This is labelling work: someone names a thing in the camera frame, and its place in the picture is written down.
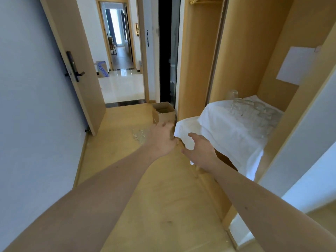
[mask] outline open closet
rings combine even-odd
[[[336,65],[335,10],[336,0],[185,0],[178,121],[227,100],[229,90],[279,110],[253,174],[258,182]],[[291,47],[316,53],[299,85],[278,77]],[[225,193],[210,174],[192,169],[227,222]]]

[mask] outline white paper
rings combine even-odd
[[[276,79],[300,85],[316,55],[315,48],[290,47]]]

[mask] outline forearm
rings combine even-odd
[[[57,201],[6,251],[100,251],[154,160],[142,146],[110,165]]]
[[[219,159],[208,169],[265,251],[336,249],[335,237],[318,223]]]

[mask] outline light wood floor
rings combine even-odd
[[[134,68],[132,58],[128,54],[128,47],[116,47],[117,55],[112,55],[113,69]]]
[[[79,183],[136,150],[139,143],[132,129],[151,122],[150,104],[107,109],[98,135],[88,139]],[[177,146],[146,171],[102,251],[234,249],[190,161]]]

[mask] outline door handle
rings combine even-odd
[[[71,68],[72,68],[72,70],[73,70],[73,72],[74,72],[75,79],[76,79],[77,82],[79,82],[79,78],[78,78],[78,76],[83,76],[83,75],[85,74],[85,72],[79,73],[79,72],[77,71],[77,67],[76,67],[75,61],[74,61],[74,59],[73,59],[73,57],[72,57],[71,51],[67,51],[67,52],[66,52],[66,55],[67,55],[67,57],[68,57],[68,59],[69,59]]]

